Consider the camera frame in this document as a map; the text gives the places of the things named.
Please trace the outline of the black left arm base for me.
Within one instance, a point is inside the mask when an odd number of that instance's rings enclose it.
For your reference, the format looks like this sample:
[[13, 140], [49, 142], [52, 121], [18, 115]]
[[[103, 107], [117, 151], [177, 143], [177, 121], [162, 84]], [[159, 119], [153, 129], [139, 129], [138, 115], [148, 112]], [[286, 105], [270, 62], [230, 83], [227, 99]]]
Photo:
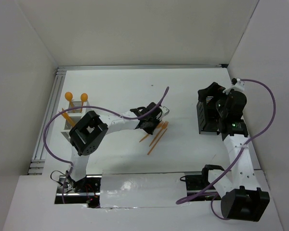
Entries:
[[85, 204], [88, 208], [100, 208], [101, 175], [88, 175], [80, 184], [73, 188], [61, 171], [54, 170], [50, 179], [57, 184], [54, 203]]

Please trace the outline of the orange plastic fork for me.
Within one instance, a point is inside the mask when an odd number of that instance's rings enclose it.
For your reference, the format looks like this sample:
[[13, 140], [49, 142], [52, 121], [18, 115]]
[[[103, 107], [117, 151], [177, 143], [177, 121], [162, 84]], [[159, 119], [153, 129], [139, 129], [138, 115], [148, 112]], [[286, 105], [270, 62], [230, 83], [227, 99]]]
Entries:
[[169, 123], [168, 121], [163, 122], [163, 124], [160, 126], [159, 132], [158, 132], [157, 135], [154, 137], [154, 139], [151, 141], [151, 143], [150, 143], [149, 146], [152, 146], [152, 145], [153, 145], [153, 143], [156, 141], [156, 139], [159, 137], [159, 135], [162, 133], [162, 131], [167, 128], [168, 123]]
[[[161, 122], [157, 125], [156, 129], [161, 128], [162, 125], [163, 125], [163, 123], [164, 123], [164, 122], [161, 121]], [[139, 140], [139, 142], [144, 141], [148, 136], [149, 136], [149, 134], [146, 134], [143, 138], [141, 138], [141, 139]]]

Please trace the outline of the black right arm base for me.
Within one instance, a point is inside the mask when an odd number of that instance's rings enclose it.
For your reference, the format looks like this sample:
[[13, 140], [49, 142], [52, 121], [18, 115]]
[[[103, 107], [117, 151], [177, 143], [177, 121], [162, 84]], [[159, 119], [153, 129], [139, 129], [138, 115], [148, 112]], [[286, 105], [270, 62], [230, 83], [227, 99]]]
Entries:
[[[186, 185], [187, 196], [191, 196], [197, 194], [202, 189], [207, 187], [210, 183], [208, 181], [208, 172], [210, 170], [222, 170], [224, 169], [218, 165], [205, 165], [201, 171], [201, 173], [197, 174], [187, 174], [180, 177], [180, 181], [184, 182]], [[211, 201], [214, 195], [216, 194], [216, 190], [213, 186], [211, 186], [204, 195], [201, 195], [197, 198], [191, 200], [194, 201]]]

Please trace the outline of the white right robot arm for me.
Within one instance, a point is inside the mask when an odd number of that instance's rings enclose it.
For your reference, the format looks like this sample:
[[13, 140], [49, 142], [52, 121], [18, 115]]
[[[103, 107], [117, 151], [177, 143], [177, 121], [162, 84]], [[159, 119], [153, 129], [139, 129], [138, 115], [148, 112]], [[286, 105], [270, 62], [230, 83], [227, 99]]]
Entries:
[[261, 189], [255, 177], [249, 146], [249, 133], [243, 120], [247, 98], [244, 83], [226, 89], [213, 82], [198, 91], [197, 119], [199, 133], [220, 134], [231, 162], [232, 178], [221, 166], [205, 165], [201, 185], [215, 188], [221, 198], [224, 219], [258, 222], [267, 208], [269, 193]]

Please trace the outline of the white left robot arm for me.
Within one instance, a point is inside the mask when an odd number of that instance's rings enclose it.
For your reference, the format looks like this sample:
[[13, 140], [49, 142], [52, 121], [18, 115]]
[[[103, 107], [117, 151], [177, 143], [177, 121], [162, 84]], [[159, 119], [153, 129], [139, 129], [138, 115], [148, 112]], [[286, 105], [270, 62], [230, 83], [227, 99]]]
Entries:
[[75, 192], [85, 188], [86, 168], [89, 156], [94, 153], [103, 138], [122, 130], [142, 129], [152, 135], [163, 117], [170, 110], [151, 102], [147, 107], [130, 109], [119, 115], [98, 115], [95, 111], [87, 112], [70, 130], [70, 143], [73, 146], [70, 170], [67, 177], [68, 186]]

